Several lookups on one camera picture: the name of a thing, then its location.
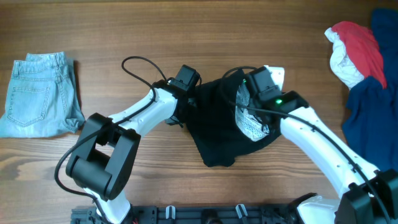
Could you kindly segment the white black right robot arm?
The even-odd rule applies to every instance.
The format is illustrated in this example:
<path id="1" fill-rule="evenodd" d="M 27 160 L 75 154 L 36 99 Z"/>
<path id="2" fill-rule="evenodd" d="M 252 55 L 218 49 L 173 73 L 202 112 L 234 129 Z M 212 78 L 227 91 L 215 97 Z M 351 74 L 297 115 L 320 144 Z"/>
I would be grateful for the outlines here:
<path id="1" fill-rule="evenodd" d="M 248 110 L 306 153 L 337 199 L 308 194 L 295 205 L 300 223 L 397 223 L 397 171 L 379 170 L 350 149 L 297 92 L 283 93 L 267 67 L 244 76 Z"/>

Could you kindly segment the black t-shirt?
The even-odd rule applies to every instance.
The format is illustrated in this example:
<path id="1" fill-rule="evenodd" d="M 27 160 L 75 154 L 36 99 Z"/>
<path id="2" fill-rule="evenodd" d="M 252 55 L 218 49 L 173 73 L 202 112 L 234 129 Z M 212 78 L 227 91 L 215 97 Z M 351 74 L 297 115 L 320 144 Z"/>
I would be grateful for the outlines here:
<path id="1" fill-rule="evenodd" d="M 279 130 L 268 130 L 268 126 L 263 126 L 250 114 L 245 118 L 253 120 L 258 136 L 246 134 L 245 129 L 250 124 L 240 122 L 238 114 L 247 110 L 229 105 L 221 96 L 224 93 L 231 101 L 238 100 L 243 105 L 239 96 L 246 92 L 243 76 L 243 70 L 239 69 L 223 81 L 202 84 L 195 92 L 196 107 L 189 113 L 186 125 L 208 167 L 229 167 L 236 157 L 261 150 L 280 136 Z"/>

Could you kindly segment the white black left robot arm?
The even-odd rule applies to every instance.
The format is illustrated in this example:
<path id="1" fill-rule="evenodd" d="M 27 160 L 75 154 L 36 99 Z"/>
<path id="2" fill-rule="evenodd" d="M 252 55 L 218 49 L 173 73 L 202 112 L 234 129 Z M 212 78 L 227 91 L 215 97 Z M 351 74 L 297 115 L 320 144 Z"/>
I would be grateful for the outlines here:
<path id="1" fill-rule="evenodd" d="M 94 207 L 73 210 L 72 223 L 137 223 L 138 212 L 124 188 L 141 139 L 161 122 L 182 125 L 192 105 L 200 75 L 183 65 L 177 76 L 150 85 L 130 108 L 105 117 L 91 115 L 76 142 L 62 157 L 66 175 L 82 188 Z"/>

